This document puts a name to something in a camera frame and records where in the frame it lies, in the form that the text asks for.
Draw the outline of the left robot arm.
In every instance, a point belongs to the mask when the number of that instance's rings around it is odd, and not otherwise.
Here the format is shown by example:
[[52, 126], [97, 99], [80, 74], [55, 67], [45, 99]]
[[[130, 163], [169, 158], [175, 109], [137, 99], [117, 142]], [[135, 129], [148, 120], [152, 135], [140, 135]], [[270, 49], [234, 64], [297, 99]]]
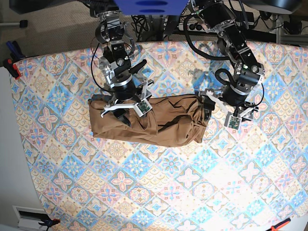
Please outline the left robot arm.
[[[187, 7], [190, 14], [184, 19], [183, 31], [190, 48], [209, 60], [230, 61], [233, 67], [233, 73], [225, 68], [215, 72], [222, 89], [205, 90], [201, 95], [224, 111], [228, 127], [251, 121], [258, 104], [247, 102], [246, 98], [253, 89], [263, 85], [265, 68], [247, 46], [245, 36], [235, 23], [235, 14], [221, 0], [191, 0]], [[192, 18], [201, 22], [205, 32], [217, 34], [221, 56], [209, 55], [193, 45], [188, 31], [188, 21]]]

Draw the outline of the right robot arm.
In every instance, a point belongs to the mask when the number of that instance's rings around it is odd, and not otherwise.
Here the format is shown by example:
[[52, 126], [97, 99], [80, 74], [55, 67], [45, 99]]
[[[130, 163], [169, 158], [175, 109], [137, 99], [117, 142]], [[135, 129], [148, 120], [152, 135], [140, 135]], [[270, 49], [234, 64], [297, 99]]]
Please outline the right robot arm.
[[131, 123], [126, 117], [129, 110], [143, 117], [152, 109], [149, 103], [152, 95], [149, 87], [153, 81], [142, 77], [138, 86], [133, 81], [134, 74], [137, 74], [147, 61], [142, 60], [135, 66], [131, 65], [135, 42], [127, 32], [127, 24], [120, 22], [120, 10], [114, 1], [86, 0], [84, 4], [89, 7], [92, 17], [100, 19], [95, 36], [99, 43], [106, 45], [98, 63], [105, 84], [99, 88], [110, 93], [110, 96], [101, 116], [111, 112], [118, 120], [130, 126]]

